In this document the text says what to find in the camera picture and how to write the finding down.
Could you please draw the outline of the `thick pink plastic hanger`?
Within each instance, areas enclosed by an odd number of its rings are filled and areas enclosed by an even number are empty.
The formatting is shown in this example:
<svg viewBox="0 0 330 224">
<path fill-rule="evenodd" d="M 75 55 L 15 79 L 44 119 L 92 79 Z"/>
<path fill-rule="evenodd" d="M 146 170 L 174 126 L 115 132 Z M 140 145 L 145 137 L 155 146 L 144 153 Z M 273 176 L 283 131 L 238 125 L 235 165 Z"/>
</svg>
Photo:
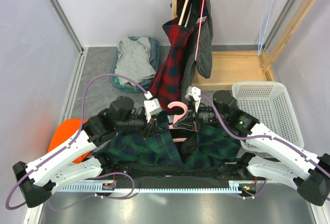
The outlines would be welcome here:
<svg viewBox="0 0 330 224">
<path fill-rule="evenodd" d="M 183 110 L 183 113 L 180 114 L 180 115 L 174 115 L 173 117 L 173 122 L 171 125 L 169 125 L 169 129 L 174 129 L 174 124 L 176 124 L 178 121 L 180 121 L 183 117 L 186 116 L 187 112 L 188 112 L 188 106 L 183 103 L 183 102 L 180 102 L 180 101 L 174 101 L 174 102 L 171 102 L 167 105 L 167 107 L 169 109 L 172 109 L 174 107 L 179 107 Z"/>
</svg>

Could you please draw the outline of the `green plaid garment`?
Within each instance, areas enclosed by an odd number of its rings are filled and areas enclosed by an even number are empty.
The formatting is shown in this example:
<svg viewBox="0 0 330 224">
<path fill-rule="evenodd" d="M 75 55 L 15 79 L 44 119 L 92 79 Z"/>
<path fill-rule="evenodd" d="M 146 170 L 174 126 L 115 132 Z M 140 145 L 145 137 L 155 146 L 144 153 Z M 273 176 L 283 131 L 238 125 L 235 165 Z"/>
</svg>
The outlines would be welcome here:
<svg viewBox="0 0 330 224">
<path fill-rule="evenodd" d="M 133 162 L 148 166 L 178 166 L 204 169 L 233 162 L 241 148 L 220 126 L 201 125 L 184 142 L 174 142 L 169 131 L 146 139 L 137 133 L 121 132 L 101 148 L 112 163 Z"/>
</svg>

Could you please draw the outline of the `black dotted garment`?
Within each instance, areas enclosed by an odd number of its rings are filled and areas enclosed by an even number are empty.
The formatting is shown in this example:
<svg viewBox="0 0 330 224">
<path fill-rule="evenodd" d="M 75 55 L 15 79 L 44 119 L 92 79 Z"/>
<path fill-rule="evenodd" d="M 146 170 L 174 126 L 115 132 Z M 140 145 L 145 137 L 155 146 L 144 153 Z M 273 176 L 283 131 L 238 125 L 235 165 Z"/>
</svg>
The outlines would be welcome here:
<svg viewBox="0 0 330 224">
<path fill-rule="evenodd" d="M 203 22 L 200 35 L 199 51 L 197 60 L 194 61 L 196 42 L 199 29 L 199 18 L 191 17 L 193 22 L 193 31 L 188 38 L 186 48 L 184 50 L 184 70 L 181 80 L 180 93 L 181 98 L 185 97 L 187 88 L 191 86 L 195 76 L 198 72 L 203 78 L 210 78 L 212 71 L 212 39 L 213 39 L 213 23 L 211 17 L 211 2 L 205 0 Z"/>
</svg>

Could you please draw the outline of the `red navy plaid skirt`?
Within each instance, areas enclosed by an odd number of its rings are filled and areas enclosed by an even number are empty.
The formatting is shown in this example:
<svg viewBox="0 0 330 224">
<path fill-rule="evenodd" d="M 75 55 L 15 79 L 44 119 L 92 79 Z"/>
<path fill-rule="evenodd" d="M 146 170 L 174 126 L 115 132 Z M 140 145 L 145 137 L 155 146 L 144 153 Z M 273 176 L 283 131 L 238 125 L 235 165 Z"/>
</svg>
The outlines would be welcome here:
<svg viewBox="0 0 330 224">
<path fill-rule="evenodd" d="M 192 38 L 198 32 L 201 15 L 202 0 L 188 0 L 183 21 L 179 24 L 184 3 L 185 0 L 177 0 L 177 17 L 162 26 L 171 47 L 149 87 L 149 92 L 159 100 L 161 107 L 170 113 L 178 109 L 169 109 L 168 104 L 182 100 L 181 85 L 188 60 L 188 46 L 193 44 Z"/>
</svg>

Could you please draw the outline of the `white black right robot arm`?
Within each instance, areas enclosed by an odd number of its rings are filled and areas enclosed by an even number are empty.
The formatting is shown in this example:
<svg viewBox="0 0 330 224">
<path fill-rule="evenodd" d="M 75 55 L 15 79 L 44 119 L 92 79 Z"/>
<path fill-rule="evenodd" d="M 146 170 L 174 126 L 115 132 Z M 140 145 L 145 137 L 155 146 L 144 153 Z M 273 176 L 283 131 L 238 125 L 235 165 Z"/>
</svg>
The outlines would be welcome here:
<svg viewBox="0 0 330 224">
<path fill-rule="evenodd" d="M 253 145 L 270 154 L 269 161 L 253 153 L 244 153 L 244 162 L 236 166 L 237 176 L 249 179 L 262 177 L 293 189 L 311 204 L 322 206 L 329 200 L 329 154 L 317 155 L 300 148 L 271 131 L 257 118 L 240 110 L 237 100 L 227 90 L 216 91 L 212 98 L 199 88 L 189 87 L 186 98 L 192 103 L 175 101 L 168 108 L 181 108 L 183 113 L 173 118 L 173 124 L 183 120 L 191 110 L 197 119 L 210 122 L 217 119 L 232 138 Z"/>
</svg>

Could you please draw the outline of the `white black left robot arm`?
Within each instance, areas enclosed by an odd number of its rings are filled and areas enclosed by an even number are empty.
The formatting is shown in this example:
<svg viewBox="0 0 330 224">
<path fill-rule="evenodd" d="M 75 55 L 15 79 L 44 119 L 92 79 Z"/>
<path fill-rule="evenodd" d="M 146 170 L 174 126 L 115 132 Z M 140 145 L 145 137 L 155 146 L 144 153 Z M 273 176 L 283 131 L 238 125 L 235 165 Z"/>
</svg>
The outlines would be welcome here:
<svg viewBox="0 0 330 224">
<path fill-rule="evenodd" d="M 75 164 L 78 157 L 114 139 L 120 131 L 145 131 L 152 117 L 162 111 L 157 99 L 146 100 L 141 113 L 134 113 L 134 101 L 118 97 L 108 108 L 87 121 L 79 121 L 78 128 L 58 146 L 42 157 L 12 167 L 16 185 L 28 208 L 46 202 L 58 190 L 81 180 L 100 177 L 108 179 L 113 166 L 102 158 L 92 157 Z"/>
</svg>

